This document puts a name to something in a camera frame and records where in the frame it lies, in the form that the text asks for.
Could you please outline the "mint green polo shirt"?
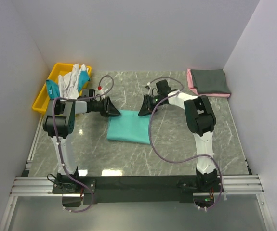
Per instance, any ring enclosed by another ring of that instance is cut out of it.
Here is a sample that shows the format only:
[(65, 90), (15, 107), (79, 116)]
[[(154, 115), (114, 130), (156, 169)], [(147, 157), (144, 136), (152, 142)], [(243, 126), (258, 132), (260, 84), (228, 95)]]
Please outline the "mint green polo shirt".
[(150, 115), (139, 116), (138, 111), (121, 110), (118, 117), (110, 117), (107, 139), (150, 144), (148, 125)]

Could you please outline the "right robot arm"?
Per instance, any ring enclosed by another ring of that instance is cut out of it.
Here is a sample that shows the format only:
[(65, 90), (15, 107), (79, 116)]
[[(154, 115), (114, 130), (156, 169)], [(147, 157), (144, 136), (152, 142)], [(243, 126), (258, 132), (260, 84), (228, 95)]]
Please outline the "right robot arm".
[(177, 106), (184, 110), (186, 124), (192, 132), (196, 144), (197, 155), (189, 158), (197, 159), (196, 166), (196, 188), (201, 191), (209, 190), (219, 182), (219, 167), (213, 158), (212, 137), (216, 125), (216, 117), (207, 96), (193, 96), (181, 90), (171, 89), (166, 80), (156, 83), (157, 95), (152, 94), (152, 90), (147, 84), (148, 94), (143, 96), (143, 103), (138, 113), (139, 116), (150, 115), (148, 125), (148, 137), (153, 151), (162, 160), (169, 163), (184, 163), (184, 161), (170, 161), (161, 156), (155, 149), (152, 141), (151, 126), (153, 115), (157, 108), (162, 105)]

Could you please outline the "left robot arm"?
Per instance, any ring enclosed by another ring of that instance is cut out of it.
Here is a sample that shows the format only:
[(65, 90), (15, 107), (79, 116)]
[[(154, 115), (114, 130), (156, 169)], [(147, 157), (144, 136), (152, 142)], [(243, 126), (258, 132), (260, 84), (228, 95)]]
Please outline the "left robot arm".
[(70, 138), (75, 127), (75, 115), (90, 112), (99, 112), (103, 117), (121, 115), (110, 97), (105, 96), (102, 90), (97, 95), (95, 89), (83, 89), (82, 96), (76, 100), (66, 100), (61, 97), (49, 100), (44, 114), (43, 129), (55, 147), (58, 173), (54, 184), (59, 188), (66, 186), (76, 188), (81, 185)]

